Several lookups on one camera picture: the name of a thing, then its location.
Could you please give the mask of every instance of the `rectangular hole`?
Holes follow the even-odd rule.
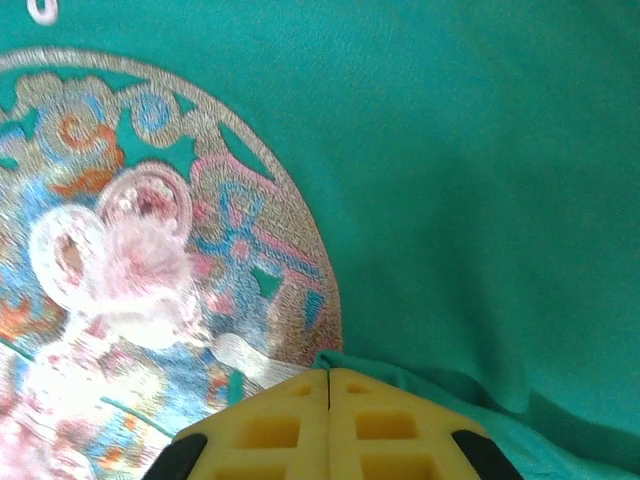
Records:
[[[253,417],[240,432],[236,448],[295,448],[300,435],[298,417]]]
[[[401,410],[369,410],[356,416],[358,440],[402,440],[418,438],[416,421]]]
[[[366,455],[360,464],[363,480],[443,480],[424,455]]]
[[[234,467],[220,469],[214,480],[285,480],[284,466]]]

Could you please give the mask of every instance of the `black edge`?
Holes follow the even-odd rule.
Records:
[[[142,480],[187,480],[206,445],[201,433],[178,440],[162,450]]]
[[[524,480],[492,440],[469,430],[459,430],[451,436],[480,480]]]

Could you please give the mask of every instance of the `yellow foam piece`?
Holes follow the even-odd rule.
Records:
[[[311,370],[206,418],[189,480],[327,480],[327,372]]]
[[[331,479],[477,480],[451,434],[472,420],[350,370],[331,370]]]
[[[455,412],[359,373],[312,370],[180,432],[208,443],[188,480],[478,480]]]

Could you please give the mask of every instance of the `teal fabric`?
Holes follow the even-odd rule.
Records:
[[[340,285],[323,365],[479,419],[527,478],[640,475],[637,2],[60,4],[3,5],[0,49],[165,68],[275,152]]]

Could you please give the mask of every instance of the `printed graphic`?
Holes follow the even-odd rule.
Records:
[[[3,77],[0,479],[140,478],[237,372],[252,395],[341,348],[312,216],[225,105],[76,50]]]

